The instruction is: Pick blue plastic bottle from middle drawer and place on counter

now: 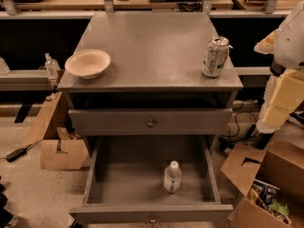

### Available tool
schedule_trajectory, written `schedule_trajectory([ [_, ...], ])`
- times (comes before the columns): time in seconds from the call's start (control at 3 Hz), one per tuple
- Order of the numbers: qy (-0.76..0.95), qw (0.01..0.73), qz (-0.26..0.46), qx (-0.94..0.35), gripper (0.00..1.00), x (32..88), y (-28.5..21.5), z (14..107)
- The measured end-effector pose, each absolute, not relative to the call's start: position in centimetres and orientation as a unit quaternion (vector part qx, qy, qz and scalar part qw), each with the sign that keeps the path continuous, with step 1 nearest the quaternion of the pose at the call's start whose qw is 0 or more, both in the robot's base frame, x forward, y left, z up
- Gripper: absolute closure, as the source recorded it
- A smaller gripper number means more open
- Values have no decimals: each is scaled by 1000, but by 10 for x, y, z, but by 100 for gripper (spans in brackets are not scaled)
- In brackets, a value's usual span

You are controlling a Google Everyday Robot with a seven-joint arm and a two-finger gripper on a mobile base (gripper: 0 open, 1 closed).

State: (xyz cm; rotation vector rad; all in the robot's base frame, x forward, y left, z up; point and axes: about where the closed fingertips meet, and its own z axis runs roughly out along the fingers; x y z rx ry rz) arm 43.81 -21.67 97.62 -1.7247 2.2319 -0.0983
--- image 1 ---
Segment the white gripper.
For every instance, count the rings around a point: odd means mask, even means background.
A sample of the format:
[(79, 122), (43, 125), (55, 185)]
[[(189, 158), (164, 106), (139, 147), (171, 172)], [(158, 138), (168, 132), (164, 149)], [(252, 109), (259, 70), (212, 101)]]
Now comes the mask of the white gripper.
[(277, 131), (304, 102), (304, 72), (286, 69), (280, 76), (272, 75), (267, 82), (256, 128), (271, 134)]

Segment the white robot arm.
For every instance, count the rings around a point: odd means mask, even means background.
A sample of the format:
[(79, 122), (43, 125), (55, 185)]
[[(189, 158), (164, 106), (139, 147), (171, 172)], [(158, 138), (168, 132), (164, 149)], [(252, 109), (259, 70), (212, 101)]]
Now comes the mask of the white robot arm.
[(279, 27), (257, 43), (254, 51), (273, 54), (283, 72), (269, 78), (256, 128), (276, 132), (304, 101), (304, 2), (299, 2)]

